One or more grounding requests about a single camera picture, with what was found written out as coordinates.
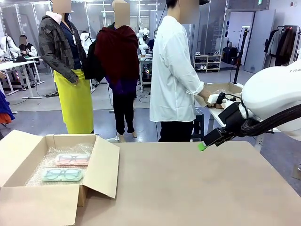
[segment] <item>mannequin foot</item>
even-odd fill
[[[136,131],[132,132],[132,135],[133,135],[134,138],[138,137],[138,134],[136,133]]]
[[[118,137],[119,137],[119,142],[120,143],[126,143],[127,142],[123,135],[118,134]]]

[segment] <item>clothing rack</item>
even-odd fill
[[[299,42],[300,42],[300,36],[301,36],[301,28],[299,26],[291,26],[291,25],[284,25],[284,26],[278,26],[277,27],[277,30],[280,28],[280,27],[283,27],[283,29],[287,29],[287,28],[293,28],[293,29],[296,29],[296,35],[298,35],[298,38],[297,38],[297,44],[296,44],[296,47],[295,47],[295,53],[294,53],[294,56],[293,56],[293,61],[296,61],[297,60],[297,51],[298,51],[298,46],[299,46]]]

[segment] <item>door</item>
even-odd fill
[[[273,29],[275,13],[276,10],[257,11],[255,13],[244,67],[247,72],[257,73],[263,69],[266,58],[264,45]]]

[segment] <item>eyeglasses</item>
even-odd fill
[[[55,164],[57,166],[87,166],[89,160],[89,154],[59,154],[55,158]]]
[[[82,179],[81,169],[48,169],[44,175],[43,181],[79,181]]]

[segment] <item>open cardboard box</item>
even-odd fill
[[[242,92],[242,85],[240,84],[233,84],[231,82],[226,83],[207,83],[204,87],[209,90],[212,94],[220,94],[220,93],[229,93],[235,96],[240,96]],[[206,107],[207,104],[205,103],[204,99],[200,96],[195,96],[196,101],[201,105],[201,107]]]
[[[93,144],[82,182],[24,186],[50,147]],[[119,147],[93,134],[36,136],[14,130],[0,141],[0,225],[74,225],[77,206],[93,189],[115,198]]]

